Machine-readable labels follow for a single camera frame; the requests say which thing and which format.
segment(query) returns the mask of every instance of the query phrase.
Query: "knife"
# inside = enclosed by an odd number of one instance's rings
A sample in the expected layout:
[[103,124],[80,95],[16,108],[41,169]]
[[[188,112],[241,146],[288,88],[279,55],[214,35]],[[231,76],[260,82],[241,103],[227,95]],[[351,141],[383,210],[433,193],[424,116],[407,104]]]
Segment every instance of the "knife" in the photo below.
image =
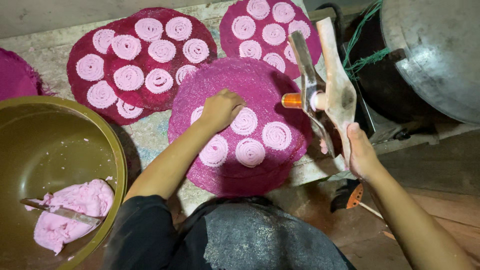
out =
[[87,215],[84,215],[84,214],[75,212],[73,210],[63,208],[63,207],[60,207],[60,208],[56,209],[55,211],[50,211],[50,209],[54,208],[54,207],[51,207],[51,206],[48,206],[48,205],[41,205],[41,204],[33,202],[29,199],[21,199],[20,202],[25,204],[25,205],[31,206],[33,208],[36,208],[36,209],[39,209],[39,210],[42,210],[42,211],[46,211],[46,212],[49,212],[49,213],[52,213],[52,214],[55,214],[55,215],[59,215],[59,216],[62,216],[62,217],[66,217],[66,218],[72,219],[74,221],[85,223],[85,224],[88,224],[88,225],[91,225],[91,226],[97,226],[102,222],[101,219],[90,217],[90,216],[87,216]]

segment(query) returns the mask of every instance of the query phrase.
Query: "pink spiral cookie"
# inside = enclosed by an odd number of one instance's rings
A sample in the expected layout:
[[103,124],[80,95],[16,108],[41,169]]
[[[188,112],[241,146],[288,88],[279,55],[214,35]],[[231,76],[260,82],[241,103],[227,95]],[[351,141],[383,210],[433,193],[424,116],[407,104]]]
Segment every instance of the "pink spiral cookie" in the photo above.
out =
[[180,85],[183,81],[183,79],[185,79],[185,76],[187,76],[187,74],[193,74],[195,73],[195,71],[197,71],[197,67],[195,66],[192,66],[192,65],[184,65],[182,67],[180,67],[178,70],[177,70],[177,73],[175,74],[175,79],[177,80],[177,84]]
[[119,89],[133,91],[144,84],[144,73],[139,67],[127,65],[113,74],[113,80]]
[[264,56],[264,61],[268,64],[276,67],[281,72],[285,72],[285,61],[283,61],[282,57],[275,52],[270,52]]
[[262,31],[262,38],[270,45],[279,45],[285,41],[286,37],[285,29],[277,24],[265,25]]
[[132,60],[142,50],[142,44],[136,37],[130,35],[118,35],[112,39],[113,52],[120,58]]
[[227,154],[227,140],[220,135],[215,135],[198,154],[198,157],[206,166],[216,168],[222,166],[227,160]]
[[77,62],[77,74],[87,81],[103,78],[103,59],[96,54],[87,54]]
[[157,40],[148,46],[148,54],[160,63],[172,60],[176,52],[175,45],[168,40]]
[[239,16],[233,20],[232,32],[238,39],[248,39],[255,33],[255,22],[248,16]]
[[262,130],[262,140],[265,146],[275,150],[284,150],[292,141],[292,133],[282,122],[270,122]]
[[174,40],[186,40],[192,34],[192,22],[185,17],[176,17],[168,21],[165,31]]
[[143,111],[142,108],[138,108],[138,107],[129,105],[129,104],[123,102],[123,100],[121,100],[120,98],[119,98],[119,101],[117,102],[117,109],[119,111],[119,114],[122,117],[127,118],[127,119],[135,118],[135,117],[139,116]]
[[230,128],[237,134],[250,135],[255,131],[257,124],[258,120],[255,112],[249,108],[243,108],[230,124]]
[[253,18],[262,20],[270,13],[270,6],[265,0],[250,0],[247,4],[247,12]]
[[150,92],[160,94],[172,88],[173,78],[167,71],[155,68],[145,78],[145,86]]
[[283,51],[285,54],[285,58],[287,58],[290,62],[297,64],[297,58],[295,58],[295,53],[293,52],[292,46],[288,44]]
[[276,3],[272,8],[272,15],[279,23],[288,23],[295,17],[295,11],[290,4],[285,2]]
[[190,125],[193,124],[193,122],[197,121],[200,118],[203,111],[204,111],[203,106],[200,106],[200,107],[193,110],[192,116],[190,116]]
[[246,138],[237,144],[235,157],[243,166],[254,168],[265,159],[265,148],[259,141]]
[[239,47],[240,57],[251,57],[260,59],[262,57],[262,47],[255,40],[245,40]]
[[163,25],[156,19],[144,18],[135,24],[135,32],[139,38],[151,42],[161,39]]
[[88,89],[87,100],[95,108],[104,109],[115,103],[117,96],[106,81],[99,81]]
[[205,60],[210,51],[205,41],[192,38],[183,45],[183,55],[192,63],[200,63]]
[[297,30],[300,30],[304,39],[307,39],[310,36],[310,26],[304,21],[293,20],[293,22],[291,22],[288,25],[288,33],[289,34],[295,32]]
[[115,31],[110,29],[101,29],[93,35],[93,46],[99,53],[106,54],[107,49],[112,43]]

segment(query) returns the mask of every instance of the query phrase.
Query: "orange object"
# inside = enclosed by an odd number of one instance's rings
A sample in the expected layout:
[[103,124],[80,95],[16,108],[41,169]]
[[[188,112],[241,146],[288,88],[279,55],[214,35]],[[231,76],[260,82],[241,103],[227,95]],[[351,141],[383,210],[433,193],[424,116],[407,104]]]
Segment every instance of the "orange object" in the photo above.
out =
[[289,109],[301,109],[300,93],[284,94],[282,97],[282,105]]
[[350,198],[348,199],[347,209],[358,206],[363,196],[363,185],[360,183],[355,190],[353,190]]

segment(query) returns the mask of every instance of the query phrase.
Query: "plastic bowl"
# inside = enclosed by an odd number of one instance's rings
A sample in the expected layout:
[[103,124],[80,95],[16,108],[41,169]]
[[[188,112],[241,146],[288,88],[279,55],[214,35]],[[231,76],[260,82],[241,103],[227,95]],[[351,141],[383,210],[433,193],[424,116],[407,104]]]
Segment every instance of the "plastic bowl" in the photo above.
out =
[[[126,193],[127,167],[117,136],[103,118],[77,102],[21,97],[0,102],[0,142],[0,268],[75,267],[105,239]],[[108,183],[115,198],[100,226],[66,244],[57,256],[35,243],[40,211],[26,211],[20,199],[43,198],[107,176],[113,177]]]

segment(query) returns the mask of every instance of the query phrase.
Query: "pink dough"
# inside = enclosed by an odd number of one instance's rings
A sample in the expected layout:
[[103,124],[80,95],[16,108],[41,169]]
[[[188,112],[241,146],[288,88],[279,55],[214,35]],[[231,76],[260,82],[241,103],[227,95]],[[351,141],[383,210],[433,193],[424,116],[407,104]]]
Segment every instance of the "pink dough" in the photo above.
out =
[[[94,179],[84,184],[71,185],[53,195],[47,193],[40,204],[58,208],[62,206],[92,217],[105,217],[112,206],[113,197],[113,191],[107,182]],[[95,228],[96,226],[44,211],[38,218],[33,238],[37,244],[53,250],[57,255],[64,244],[86,235]]]

